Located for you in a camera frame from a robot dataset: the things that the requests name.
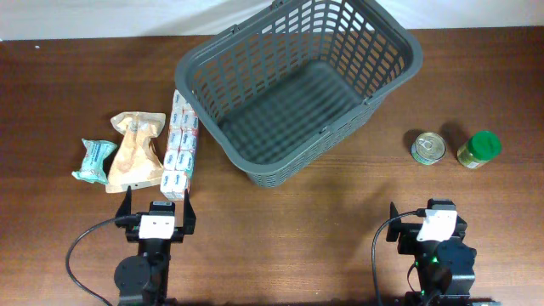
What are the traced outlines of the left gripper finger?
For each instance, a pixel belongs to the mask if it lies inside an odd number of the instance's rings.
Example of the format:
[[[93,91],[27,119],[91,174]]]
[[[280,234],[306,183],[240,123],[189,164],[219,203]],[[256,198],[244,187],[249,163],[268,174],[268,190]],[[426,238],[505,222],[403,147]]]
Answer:
[[[122,201],[122,204],[119,206],[119,208],[116,211],[115,218],[117,218],[117,221],[115,222],[116,227],[127,227],[127,222],[122,221],[121,217],[127,217],[131,214],[132,211],[132,188],[130,186],[127,187],[125,197]]]
[[[196,214],[190,203],[190,193],[188,190],[184,191],[184,203],[183,203],[183,224],[182,232],[184,235],[193,235],[196,227]]]

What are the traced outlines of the brown paper pouch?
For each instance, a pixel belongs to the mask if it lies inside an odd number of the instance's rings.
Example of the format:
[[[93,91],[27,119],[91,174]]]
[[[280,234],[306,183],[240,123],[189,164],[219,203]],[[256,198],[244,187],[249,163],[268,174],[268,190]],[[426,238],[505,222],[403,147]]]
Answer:
[[[113,128],[123,135],[110,166],[105,186],[107,193],[120,193],[158,185],[164,166],[152,139],[157,138],[166,122],[164,113],[124,111],[110,119]]]

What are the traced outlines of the teal wet wipes packet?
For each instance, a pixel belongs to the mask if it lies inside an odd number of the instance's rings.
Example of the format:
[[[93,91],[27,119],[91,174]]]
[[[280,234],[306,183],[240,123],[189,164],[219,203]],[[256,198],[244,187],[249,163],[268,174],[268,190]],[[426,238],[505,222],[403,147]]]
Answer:
[[[104,161],[117,148],[117,145],[108,140],[82,139],[86,154],[82,159],[79,170],[73,171],[71,175],[78,180],[90,184],[108,184],[107,175],[104,170]]]

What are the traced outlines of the multipack of small cartons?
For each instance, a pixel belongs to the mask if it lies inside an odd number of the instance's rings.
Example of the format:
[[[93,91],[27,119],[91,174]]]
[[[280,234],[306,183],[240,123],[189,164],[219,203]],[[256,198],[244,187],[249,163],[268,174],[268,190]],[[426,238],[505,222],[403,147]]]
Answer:
[[[185,192],[190,191],[196,165],[199,123],[190,103],[175,89],[160,183],[161,193],[170,201],[182,201]]]

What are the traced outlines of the green lid glass jar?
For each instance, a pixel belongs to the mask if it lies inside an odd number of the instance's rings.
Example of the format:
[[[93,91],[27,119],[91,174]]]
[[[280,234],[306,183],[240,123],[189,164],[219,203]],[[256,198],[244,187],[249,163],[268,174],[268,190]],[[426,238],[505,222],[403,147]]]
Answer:
[[[491,131],[480,131],[473,135],[457,151],[457,160],[466,168],[477,169],[498,157],[502,142]]]

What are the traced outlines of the tin can with pull tab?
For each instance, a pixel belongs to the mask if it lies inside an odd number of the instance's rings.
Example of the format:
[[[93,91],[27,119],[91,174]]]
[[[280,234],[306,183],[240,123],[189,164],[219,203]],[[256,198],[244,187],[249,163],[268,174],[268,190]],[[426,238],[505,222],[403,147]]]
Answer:
[[[411,145],[412,157],[426,166],[439,162],[445,154],[446,143],[437,133],[421,133]]]

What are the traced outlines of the grey plastic shopping basket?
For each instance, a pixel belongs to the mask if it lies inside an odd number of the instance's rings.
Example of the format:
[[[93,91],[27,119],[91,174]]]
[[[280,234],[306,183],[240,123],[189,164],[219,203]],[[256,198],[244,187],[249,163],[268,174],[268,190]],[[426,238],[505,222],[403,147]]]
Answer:
[[[177,90],[229,160],[274,188],[343,141],[422,67],[373,0],[288,0],[190,50]]]

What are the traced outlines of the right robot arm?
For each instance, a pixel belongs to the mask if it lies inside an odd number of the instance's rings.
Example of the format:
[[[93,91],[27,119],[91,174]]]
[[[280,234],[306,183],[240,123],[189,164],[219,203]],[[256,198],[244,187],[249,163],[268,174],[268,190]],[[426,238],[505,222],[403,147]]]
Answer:
[[[468,224],[450,200],[430,199],[413,214],[422,218],[420,224],[403,222],[396,206],[389,206],[386,241],[397,244],[398,254],[414,258],[410,270],[417,272],[420,284],[402,303],[469,305],[477,251],[463,243]]]

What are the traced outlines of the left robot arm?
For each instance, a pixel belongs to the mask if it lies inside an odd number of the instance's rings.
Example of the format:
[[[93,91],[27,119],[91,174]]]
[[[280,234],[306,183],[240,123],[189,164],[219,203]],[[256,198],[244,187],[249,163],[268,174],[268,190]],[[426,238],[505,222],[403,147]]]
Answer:
[[[183,196],[183,222],[175,224],[175,203],[153,201],[147,212],[132,212],[132,191],[127,190],[116,212],[115,225],[125,229],[127,242],[136,243],[138,252],[116,267],[114,282],[119,289],[120,305],[176,305],[167,295],[171,245],[192,235],[196,214],[190,194]]]

